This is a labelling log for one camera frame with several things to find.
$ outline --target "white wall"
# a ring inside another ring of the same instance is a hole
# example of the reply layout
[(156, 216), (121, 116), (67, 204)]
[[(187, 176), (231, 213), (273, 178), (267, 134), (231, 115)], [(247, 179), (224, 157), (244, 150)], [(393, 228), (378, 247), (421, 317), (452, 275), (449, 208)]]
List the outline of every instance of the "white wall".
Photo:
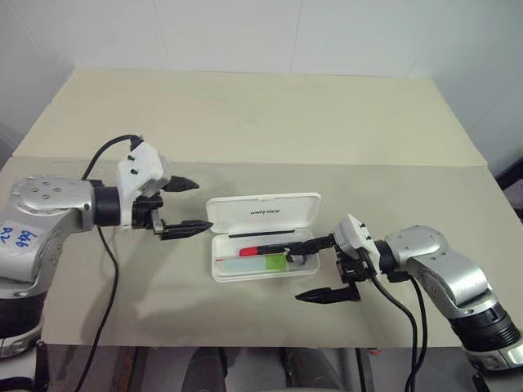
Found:
[(428, 76), (499, 173), (523, 155), (522, 26), (520, 0), (0, 0), (0, 136), (74, 66)]

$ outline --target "black cable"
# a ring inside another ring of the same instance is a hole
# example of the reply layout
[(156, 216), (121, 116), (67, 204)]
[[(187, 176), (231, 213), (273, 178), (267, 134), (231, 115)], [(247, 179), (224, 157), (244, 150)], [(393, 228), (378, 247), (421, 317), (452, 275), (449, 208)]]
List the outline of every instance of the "black cable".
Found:
[(425, 354), (427, 353), (427, 341), (428, 341), (428, 326), (427, 326), (427, 312), (425, 311), (425, 301), (423, 300), (422, 291), (419, 288), (418, 282), (411, 276), (410, 282), (416, 290), (416, 296), (418, 296), (419, 310), (422, 314), (422, 349), (419, 353), (418, 362), (416, 363), (415, 369), (410, 373), (409, 378), (407, 379), (407, 385), (413, 385), (412, 382), (416, 377), (419, 369), (423, 365), (423, 360), (425, 359)]
[[(414, 318), (412, 313), (410, 313), (410, 310), (408, 310), (401, 302), (399, 302), (396, 298), (394, 298), (392, 296), (392, 294), (390, 292), (388, 292), (384, 286), (382, 286), (382, 284), (376, 278), (376, 275), (372, 275), (370, 277), (370, 280), (372, 280), (374, 286), (379, 290), (379, 292), (381, 292), (383, 294), (383, 296), (385, 298), (387, 298), (396, 308), (401, 310), (410, 321), (410, 326), (412, 328), (412, 363), (411, 363), (412, 370), (411, 370), (411, 372), (413, 372), (414, 369), (416, 368), (416, 365), (417, 365), (416, 362), (418, 360), (418, 356), (417, 356), (418, 325), (416, 324), (416, 319)], [(413, 377), (410, 382), (409, 382), (409, 380), (407, 380), (407, 383), (405, 383), (405, 392), (409, 392), (409, 391), (414, 392), (415, 377), (416, 377), (416, 373), (413, 374)]]
[[(102, 145), (98, 151), (96, 151), (96, 154), (94, 157), (92, 157), (91, 161), (89, 162), (89, 165), (87, 166), (87, 169), (83, 173), (82, 180), (86, 180), (89, 174), (91, 173), (92, 168), (95, 166), (96, 161), (98, 158), (111, 146), (115, 145), (116, 143), (119, 143), (120, 141), (124, 140), (130, 140), (132, 146), (135, 144), (138, 144), (141, 142), (141, 138), (136, 135), (122, 135), (115, 137), (114, 139), (109, 140), (107, 143)], [(89, 352), (89, 356), (87, 357), (86, 364), (83, 368), (82, 375), (80, 376), (78, 380), (78, 384), (76, 385), (76, 388), (74, 389), (74, 392), (79, 392), (82, 388), (83, 382), (85, 381), (85, 378), (87, 377), (87, 374), (89, 373), (89, 369), (91, 368), (92, 360), (95, 357), (96, 349), (98, 348), (98, 341), (100, 340), (101, 332), (104, 329), (105, 322), (107, 321), (107, 318), (109, 317), (109, 313), (111, 309), (113, 308), (114, 298), (116, 297), (116, 289), (118, 288), (118, 281), (120, 278), (120, 271), (118, 267), (118, 262), (116, 261), (116, 257), (114, 257), (113, 252), (109, 248), (109, 244), (107, 241), (105, 241), (104, 233), (101, 231), (101, 227), (97, 226), (98, 234), (100, 235), (100, 239), (102, 243), (104, 244), (104, 249), (109, 255), (111, 261), (113, 262), (114, 267), (114, 278), (113, 278), (113, 287), (111, 289), (111, 295), (109, 298), (109, 302), (107, 303), (107, 307), (105, 308), (104, 317), (102, 318), (100, 325), (98, 326), (98, 329), (96, 330), (95, 339), (92, 342), (91, 351)]]

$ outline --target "table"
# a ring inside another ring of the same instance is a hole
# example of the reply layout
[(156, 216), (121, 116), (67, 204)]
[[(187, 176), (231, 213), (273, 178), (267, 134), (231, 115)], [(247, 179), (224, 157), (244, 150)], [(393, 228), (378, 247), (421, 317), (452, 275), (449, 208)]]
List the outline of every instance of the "table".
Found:
[[(466, 132), (428, 79), (77, 69), (0, 172), (6, 187), (29, 174), (79, 177), (109, 138), (139, 133), (172, 160), (172, 174), (201, 189), (170, 194), (169, 222), (205, 219), (213, 197), (319, 192), (317, 235), (348, 212), (375, 238), (409, 225), (441, 230), (480, 265), (519, 325), (514, 295), (523, 230)], [(124, 147), (107, 151), (92, 178), (114, 183)], [(0, 193), (0, 207), (7, 191)], [(121, 283), (105, 345), (409, 346), (410, 327), (370, 285), (362, 301), (315, 305), (300, 292), (341, 287), (334, 254), (318, 274), (216, 283), (211, 233), (160, 242), (114, 234)], [(43, 337), (90, 344), (112, 269), (97, 236), (76, 234), (49, 291)], [(392, 293), (418, 316), (409, 283)], [(427, 298), (429, 345), (459, 345)]]
[[(87, 161), (13, 157), (2, 184), (29, 174), (78, 177)], [(101, 161), (92, 178), (107, 184), (115, 162)], [(167, 221), (205, 218), (212, 197), (316, 191), (323, 197), (312, 227), (328, 233), (350, 212), (375, 238), (414, 224), (441, 230), (450, 245), (486, 272), (503, 306), (523, 324), (519, 287), (523, 230), (486, 167), (382, 165), (171, 163), (201, 189), (169, 194)], [(0, 206), (7, 192), (0, 194)], [(216, 283), (210, 274), (212, 234), (161, 242), (151, 232), (116, 235), (121, 285), (101, 343), (105, 345), (409, 346), (408, 321), (370, 283), (359, 284), (362, 301), (306, 304), (294, 295), (318, 287), (341, 287), (331, 251), (322, 252), (316, 275), (245, 283)], [(87, 344), (101, 319), (112, 269), (95, 232), (76, 234), (49, 291), (43, 337), (50, 343)], [(409, 283), (391, 292), (419, 317)], [(447, 321), (427, 298), (429, 345), (458, 345)]]

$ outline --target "robotic arm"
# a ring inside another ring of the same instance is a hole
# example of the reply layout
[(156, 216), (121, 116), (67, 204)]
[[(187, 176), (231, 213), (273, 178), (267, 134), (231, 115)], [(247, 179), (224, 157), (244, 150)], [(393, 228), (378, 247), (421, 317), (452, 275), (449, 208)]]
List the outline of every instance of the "robotic arm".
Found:
[(0, 214), (0, 390), (46, 390), (42, 308), (64, 241), (93, 225), (152, 229), (161, 239), (208, 229), (201, 220), (166, 225), (160, 190), (198, 188), (166, 176), (164, 159), (141, 139), (118, 164), (118, 186), (99, 180), (28, 176), (14, 185)]
[(355, 282), (376, 271), (387, 274), (391, 282), (408, 280), (410, 274), (449, 320), (475, 368), (503, 371), (523, 366), (521, 332), (500, 305), (485, 274), (451, 249), (438, 231), (415, 225), (374, 242), (365, 224), (348, 215), (328, 237), (296, 245), (288, 253), (310, 254), (326, 247), (335, 248), (338, 271), (348, 287), (315, 289), (298, 295), (298, 300), (322, 304), (358, 301)]

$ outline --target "open plastic case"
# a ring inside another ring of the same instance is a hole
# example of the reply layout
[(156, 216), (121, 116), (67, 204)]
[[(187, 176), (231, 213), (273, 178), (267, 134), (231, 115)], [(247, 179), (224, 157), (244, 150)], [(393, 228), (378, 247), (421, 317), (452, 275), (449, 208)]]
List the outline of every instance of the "open plastic case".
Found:
[(318, 215), (320, 202), (317, 193), (210, 199), (208, 220), (214, 224), (211, 231), (218, 234), (212, 239), (214, 280), (232, 282), (314, 274), (320, 267), (318, 254), (289, 262), (282, 254), (239, 256), (239, 251), (314, 238), (308, 227)]

